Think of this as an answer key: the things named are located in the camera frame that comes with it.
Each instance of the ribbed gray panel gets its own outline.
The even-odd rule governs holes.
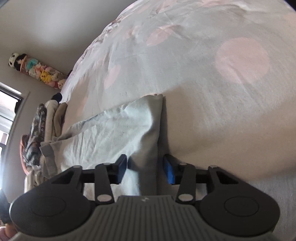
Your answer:
[[[207,225],[193,206],[171,196],[122,196],[98,206],[90,219],[71,233],[54,238],[18,234],[15,241],[278,241],[271,233],[237,238]]]

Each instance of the shelf of plush toys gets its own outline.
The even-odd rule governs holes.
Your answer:
[[[9,58],[8,65],[55,89],[62,89],[67,79],[67,75],[45,65],[27,54],[19,55],[18,53],[13,53]]]

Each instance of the window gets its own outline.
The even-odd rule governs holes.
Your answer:
[[[0,86],[0,161],[3,158],[9,132],[23,98]]]

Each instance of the wall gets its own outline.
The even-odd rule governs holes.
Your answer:
[[[0,46],[67,74],[104,27],[134,1],[10,0],[0,9]]]
[[[20,164],[20,137],[29,133],[37,106],[51,99],[57,90],[9,67],[8,58],[11,54],[9,50],[0,48],[0,53],[0,82],[25,96],[30,92],[15,120],[15,127],[9,136],[9,145],[6,148],[7,156],[4,159],[2,188],[11,202],[24,191],[25,174]]]

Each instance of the polka dot bedding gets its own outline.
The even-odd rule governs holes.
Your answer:
[[[295,64],[296,13],[283,0],[138,0],[75,64],[63,131],[162,93],[159,155],[249,181],[280,205],[275,235],[294,240]],[[158,174],[157,192],[175,195]]]

